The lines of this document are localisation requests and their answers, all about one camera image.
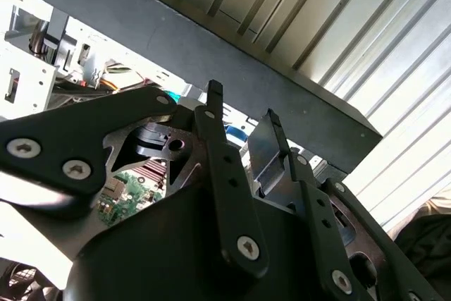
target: bolt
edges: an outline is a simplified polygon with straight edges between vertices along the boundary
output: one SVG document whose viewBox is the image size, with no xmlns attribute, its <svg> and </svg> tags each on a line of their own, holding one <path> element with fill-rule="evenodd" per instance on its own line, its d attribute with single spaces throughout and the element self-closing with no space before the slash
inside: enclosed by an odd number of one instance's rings
<svg viewBox="0 0 451 301">
<path fill-rule="evenodd" d="M 209 118 L 214 119 L 214 114 L 211 113 L 210 111 L 205 111 L 205 115 L 208 116 Z"/>
<path fill-rule="evenodd" d="M 9 154 L 22 159 L 31 159 L 41 153 L 41 145 L 31 139 L 19 138 L 11 140 L 6 149 Z"/>
<path fill-rule="evenodd" d="M 255 261 L 259 258 L 259 246 L 249 236 L 240 236 L 237 241 L 237 247 L 240 253 L 246 257 L 246 259 Z"/>
<path fill-rule="evenodd" d="M 161 95 L 159 95 L 159 96 L 156 98 L 156 100 L 157 100 L 158 102 L 161 102 L 161 103 L 164 104 L 164 105 L 169 104 L 169 100 L 168 100 L 167 98 L 161 96 Z"/>
<path fill-rule="evenodd" d="M 412 301 L 421 301 L 421 299 L 414 292 L 409 292 L 410 300 Z"/>
<path fill-rule="evenodd" d="M 298 162 L 300 162 L 301 164 L 307 165 L 307 160 L 306 160 L 303 156 L 298 155 L 298 156 L 297 156 L 297 160 L 298 160 Z"/>
<path fill-rule="evenodd" d="M 336 188 L 341 191 L 344 192 L 345 188 L 343 187 L 343 185 L 341 183 L 335 183 Z"/>
<path fill-rule="evenodd" d="M 63 172 L 74 180 L 84 180 L 91 175 L 91 167 L 81 160 L 69 160 L 63 165 Z"/>
<path fill-rule="evenodd" d="M 351 295 L 352 293 L 352 285 L 351 281 L 347 278 L 347 276 L 342 271 L 333 271 L 332 279 L 334 284 L 346 295 Z"/>
</svg>

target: electronic component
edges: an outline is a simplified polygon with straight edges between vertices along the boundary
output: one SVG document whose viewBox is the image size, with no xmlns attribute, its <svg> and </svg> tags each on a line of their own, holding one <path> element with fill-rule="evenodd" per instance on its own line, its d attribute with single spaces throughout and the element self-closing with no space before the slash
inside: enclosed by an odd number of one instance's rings
<svg viewBox="0 0 451 301">
<path fill-rule="evenodd" d="M 99 218 L 112 226 L 163 198 L 166 167 L 150 160 L 144 166 L 109 178 L 97 201 Z"/>
<path fill-rule="evenodd" d="M 102 194 L 110 197 L 111 199 L 117 200 L 124 191 L 125 184 L 126 183 L 119 180 L 117 177 L 108 178 Z"/>
</svg>

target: mounting hole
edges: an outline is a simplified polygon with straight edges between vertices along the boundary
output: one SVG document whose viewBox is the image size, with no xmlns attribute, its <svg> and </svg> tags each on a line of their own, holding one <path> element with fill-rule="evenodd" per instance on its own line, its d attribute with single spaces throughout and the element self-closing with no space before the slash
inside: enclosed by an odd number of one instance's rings
<svg viewBox="0 0 451 301">
<path fill-rule="evenodd" d="M 232 187 L 238 187 L 238 182 L 236 181 L 236 179 L 230 179 L 230 180 L 228 181 L 228 183 L 230 183 L 230 185 L 231 185 Z"/>
<path fill-rule="evenodd" d="M 208 116 L 209 118 L 214 119 L 214 114 L 210 111 L 205 111 L 205 115 Z"/>
<path fill-rule="evenodd" d="M 298 162 L 300 162 L 304 166 L 307 165 L 307 160 L 303 156 L 298 155 L 297 156 L 297 160 L 298 160 Z"/>
<path fill-rule="evenodd" d="M 161 95 L 159 95 L 159 96 L 156 98 L 156 100 L 157 100 L 158 102 L 161 102 L 161 103 L 164 104 L 164 105 L 169 104 L 169 100 L 167 100 L 167 98 L 165 98 L 165 97 L 163 97 L 163 96 L 161 96 Z"/>
<path fill-rule="evenodd" d="M 174 140 L 169 143 L 169 150 L 172 152 L 180 151 L 185 146 L 182 140 Z"/>
<path fill-rule="evenodd" d="M 376 285 L 376 267 L 364 253 L 357 252 L 352 255 L 350 257 L 350 264 L 355 277 L 366 289 Z"/>
<path fill-rule="evenodd" d="M 322 223 L 323 223 L 323 225 L 324 225 L 325 227 L 327 227 L 327 228 L 332 227 L 332 225 L 330 224 L 330 222 L 327 221 L 327 220 L 325 220 L 325 219 L 322 220 Z"/>
<path fill-rule="evenodd" d="M 296 205 L 293 204 L 292 202 L 290 202 L 290 203 L 287 205 L 287 207 L 288 207 L 289 209 L 291 209 L 292 211 L 296 211 Z"/>
</svg>

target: metal chassis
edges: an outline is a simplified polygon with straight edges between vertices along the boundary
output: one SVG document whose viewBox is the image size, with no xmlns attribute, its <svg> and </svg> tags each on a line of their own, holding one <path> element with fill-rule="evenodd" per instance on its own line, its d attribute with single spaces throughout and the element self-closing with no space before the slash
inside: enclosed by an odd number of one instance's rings
<svg viewBox="0 0 451 301">
<path fill-rule="evenodd" d="M 185 81 L 221 82 L 225 102 L 259 119 L 271 107 L 287 136 L 350 173 L 381 136 L 355 108 L 181 0 L 44 0 Z"/>
</svg>

